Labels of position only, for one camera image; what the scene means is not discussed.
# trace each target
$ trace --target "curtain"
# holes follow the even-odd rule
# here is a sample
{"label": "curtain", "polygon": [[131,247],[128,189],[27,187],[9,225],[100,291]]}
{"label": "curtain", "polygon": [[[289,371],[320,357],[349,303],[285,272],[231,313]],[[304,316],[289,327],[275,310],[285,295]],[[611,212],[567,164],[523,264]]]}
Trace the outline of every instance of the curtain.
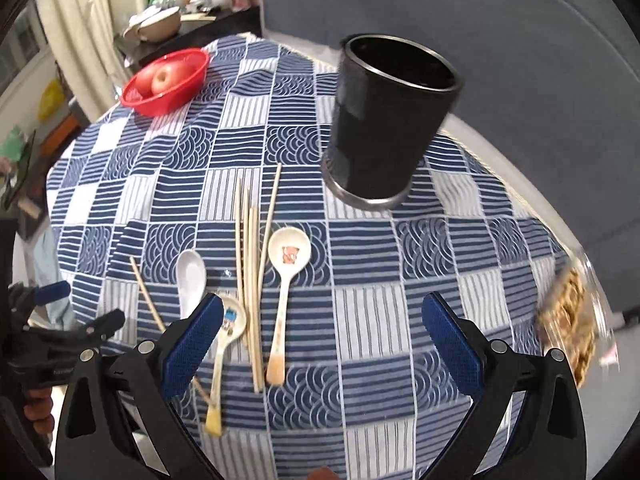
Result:
{"label": "curtain", "polygon": [[115,88],[130,78],[113,45],[116,31],[110,0],[36,0],[36,4],[71,91],[88,119],[97,121],[116,101]]}

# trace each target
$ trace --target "gray wall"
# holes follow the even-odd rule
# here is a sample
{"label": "gray wall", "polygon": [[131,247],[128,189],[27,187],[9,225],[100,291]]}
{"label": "gray wall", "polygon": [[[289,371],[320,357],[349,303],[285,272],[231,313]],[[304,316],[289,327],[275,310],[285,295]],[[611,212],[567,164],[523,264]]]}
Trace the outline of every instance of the gray wall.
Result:
{"label": "gray wall", "polygon": [[640,46],[611,0],[264,0],[265,25],[338,46],[410,38],[465,77],[455,110],[545,195],[614,310],[640,305]]}

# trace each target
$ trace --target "blue and white patchwork tablecloth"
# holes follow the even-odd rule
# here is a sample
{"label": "blue and white patchwork tablecloth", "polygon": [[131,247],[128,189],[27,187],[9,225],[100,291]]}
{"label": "blue and white patchwork tablecloth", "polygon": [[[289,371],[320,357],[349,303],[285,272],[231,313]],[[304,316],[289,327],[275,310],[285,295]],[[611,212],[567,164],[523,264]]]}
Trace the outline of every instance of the blue and white patchwork tablecloth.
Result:
{"label": "blue and white patchwork tablecloth", "polygon": [[[248,353],[228,350],[225,434],[203,431],[206,405],[181,399],[189,432],[228,480],[418,478],[470,406],[423,328],[422,298],[439,291],[459,316],[517,351],[539,353],[534,310],[566,255],[541,222],[445,134],[432,143],[404,204],[355,210],[323,185],[335,69],[270,41],[230,36],[192,102],[149,119],[116,107],[90,126],[49,175],[50,217],[76,318],[127,316],[107,344],[158,338],[129,267],[134,256],[162,318],[179,318],[178,254],[195,248],[210,290],[234,294],[233,190],[241,176],[265,221],[284,165],[273,230],[294,225],[313,245],[292,284],[283,387],[254,394]],[[261,303],[268,358],[278,303],[270,267]],[[212,354],[198,377],[210,387]],[[482,467],[504,447],[514,396]]]}

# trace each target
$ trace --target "metal screw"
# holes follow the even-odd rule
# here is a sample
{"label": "metal screw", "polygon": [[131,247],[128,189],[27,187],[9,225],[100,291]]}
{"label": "metal screw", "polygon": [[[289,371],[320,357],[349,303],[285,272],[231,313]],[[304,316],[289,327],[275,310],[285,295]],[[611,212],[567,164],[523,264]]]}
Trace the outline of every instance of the metal screw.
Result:
{"label": "metal screw", "polygon": [[80,354],[80,360],[83,363],[85,363],[87,361],[90,361],[93,358],[94,358],[94,351],[91,350],[90,348],[87,348],[86,350],[83,350],[82,353]]}
{"label": "metal screw", "polygon": [[559,350],[558,348],[553,348],[551,350],[551,357],[560,362],[564,360],[564,354],[562,353],[562,350]]}
{"label": "metal screw", "polygon": [[502,339],[495,339],[491,341],[491,350],[493,350],[497,354],[504,354],[507,351],[507,348],[507,343],[505,343]]}
{"label": "metal screw", "polygon": [[143,341],[138,345],[138,352],[140,352],[141,354],[148,354],[155,347],[156,345],[154,345],[153,341]]}

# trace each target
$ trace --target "white ceramic spoon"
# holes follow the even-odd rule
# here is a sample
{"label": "white ceramic spoon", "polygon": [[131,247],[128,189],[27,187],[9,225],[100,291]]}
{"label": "white ceramic spoon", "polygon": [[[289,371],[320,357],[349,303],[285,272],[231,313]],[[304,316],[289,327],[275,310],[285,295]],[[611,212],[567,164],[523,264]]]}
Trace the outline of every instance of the white ceramic spoon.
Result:
{"label": "white ceramic spoon", "polygon": [[180,318],[185,319],[200,304],[207,286],[207,269],[202,257],[193,249],[182,251],[175,263],[175,278],[178,283]]}
{"label": "white ceramic spoon", "polygon": [[289,284],[293,277],[308,264],[310,257],[311,241],[304,231],[295,227],[283,227],[271,235],[269,260],[280,274],[281,283],[276,327],[273,332],[271,354],[267,366],[267,382],[269,384],[284,384],[284,334]]}
{"label": "white ceramic spoon", "polygon": [[220,296],[225,306],[225,317],[218,330],[218,348],[213,361],[213,380],[211,382],[211,403],[207,409],[205,429],[215,436],[222,435],[222,409],[220,408],[220,383],[222,382],[222,361],[226,347],[238,339],[246,327],[246,314],[236,298]]}

